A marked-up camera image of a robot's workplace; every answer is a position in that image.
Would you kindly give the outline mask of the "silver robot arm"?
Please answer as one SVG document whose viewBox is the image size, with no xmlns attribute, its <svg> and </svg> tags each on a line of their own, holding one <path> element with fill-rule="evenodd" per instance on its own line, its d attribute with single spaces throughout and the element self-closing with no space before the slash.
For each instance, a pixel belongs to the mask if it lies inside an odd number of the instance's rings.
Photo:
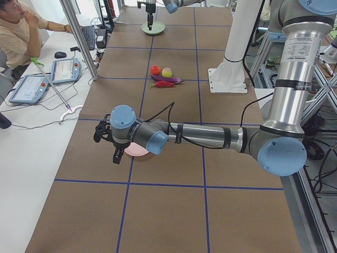
<svg viewBox="0 0 337 253">
<path fill-rule="evenodd" d="M 138 119 L 134 110 L 119 105 L 111 111 L 113 162 L 120 163 L 125 148 L 136 143 L 160 154 L 170 140 L 208 149 L 234 149 L 251 155 L 267 172 L 289 176 L 302 169 L 307 153 L 301 119 L 321 41 L 332 30 L 336 1 L 274 1 L 270 28 L 286 37 L 267 119 L 259 128 L 235 130 L 211 126 Z"/>
<path fill-rule="evenodd" d="M 202 3 L 204 0 L 168 0 L 163 1 L 163 4 L 166 10 L 173 14 L 177 11 L 179 7 L 189 6 L 195 3 Z M 137 7 L 141 8 L 141 5 L 145 5 L 145 11 L 147 13 L 147 27 L 149 30 L 152 30 L 152 25 L 154 23 L 153 14 L 156 12 L 156 1 L 155 0 L 148 0 L 148 1 L 137 1 Z"/>
</svg>

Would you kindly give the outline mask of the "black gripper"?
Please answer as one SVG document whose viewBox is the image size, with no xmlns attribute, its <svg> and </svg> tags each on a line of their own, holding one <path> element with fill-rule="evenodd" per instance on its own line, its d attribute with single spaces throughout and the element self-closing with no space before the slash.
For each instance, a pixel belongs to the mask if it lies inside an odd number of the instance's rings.
<svg viewBox="0 0 337 253">
<path fill-rule="evenodd" d="M 112 161 L 113 163 L 120 163 L 124 154 L 125 143 L 114 142 L 113 145 L 115 147 L 115 152 Z"/>
<path fill-rule="evenodd" d="M 146 12 L 147 12 L 147 27 L 148 30 L 152 30 L 153 26 L 153 14 L 154 14 L 154 4 L 147 4 L 146 6 Z"/>
</svg>

